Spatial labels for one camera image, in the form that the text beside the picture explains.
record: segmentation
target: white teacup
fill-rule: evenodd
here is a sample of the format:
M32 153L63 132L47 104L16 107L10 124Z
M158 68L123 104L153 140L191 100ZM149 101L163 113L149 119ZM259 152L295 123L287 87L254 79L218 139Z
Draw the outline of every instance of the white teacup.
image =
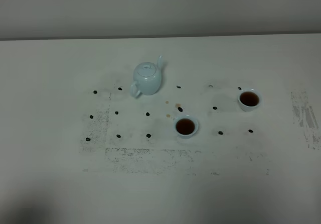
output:
M255 110L262 103L261 94L252 88L241 90L237 99L243 111Z
M177 129L177 123L181 120L190 120L193 122L194 124L194 130L189 133L189 134L182 134L178 131ZM199 129L199 122L197 121L197 119L193 116L190 115L182 115L182 116L178 116L175 120L174 120L174 131L178 134L178 136L180 136L182 139L189 139L193 134L195 134L197 132L197 130Z

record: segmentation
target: teapot spout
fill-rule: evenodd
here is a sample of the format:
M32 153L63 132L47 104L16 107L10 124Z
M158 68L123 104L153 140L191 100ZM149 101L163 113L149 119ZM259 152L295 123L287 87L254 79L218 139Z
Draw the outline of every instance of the teapot spout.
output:
M160 55L159 58L158 58L158 60L157 60L157 67L158 67L159 69L162 69L162 66L163 66L163 56Z

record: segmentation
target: smudge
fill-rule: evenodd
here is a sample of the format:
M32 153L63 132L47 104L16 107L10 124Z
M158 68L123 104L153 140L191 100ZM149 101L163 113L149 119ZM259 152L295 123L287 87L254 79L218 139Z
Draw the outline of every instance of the smudge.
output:
M312 118L313 118L313 120L314 120L314 122L315 122L315 127L318 129L319 126L317 125L317 121L316 121L316 118L315 118L315 116L314 116L313 109L312 109L311 106L309 106L309 109L310 109L310 113L311 113L311 115L312 115Z
M309 128L315 128L311 114L310 114L310 109L305 108L304 110L305 110L305 121L307 122L307 125L309 126Z
M302 129L307 147L321 148L321 133L305 89L291 92L293 123Z
M87 121L86 127L82 134L82 140L80 141L80 153L93 153L98 150L104 150L106 148L107 130L109 124L109 109L110 107L103 104L98 104L95 113L95 121Z
M114 173L193 175L197 174L203 158L189 150L106 148L105 165L100 169L105 167Z

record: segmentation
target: white table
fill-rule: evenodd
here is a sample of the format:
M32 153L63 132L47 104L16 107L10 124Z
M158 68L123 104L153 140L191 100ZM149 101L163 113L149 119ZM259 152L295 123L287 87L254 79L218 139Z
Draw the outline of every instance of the white table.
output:
M132 98L159 54L162 88ZM51 176L77 223L321 221L320 34L5 41L0 66L1 196ZM238 87L262 106L243 112ZM199 120L189 140L179 114Z

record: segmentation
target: teapot handle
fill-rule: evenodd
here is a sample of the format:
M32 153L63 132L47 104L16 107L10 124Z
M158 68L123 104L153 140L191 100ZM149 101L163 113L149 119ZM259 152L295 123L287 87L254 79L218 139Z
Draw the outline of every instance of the teapot handle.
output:
M138 82L134 81L130 86L130 95L134 98L137 98L140 95L140 90L137 87Z
M158 60L157 60L157 67L161 70L163 66L163 56L160 55Z

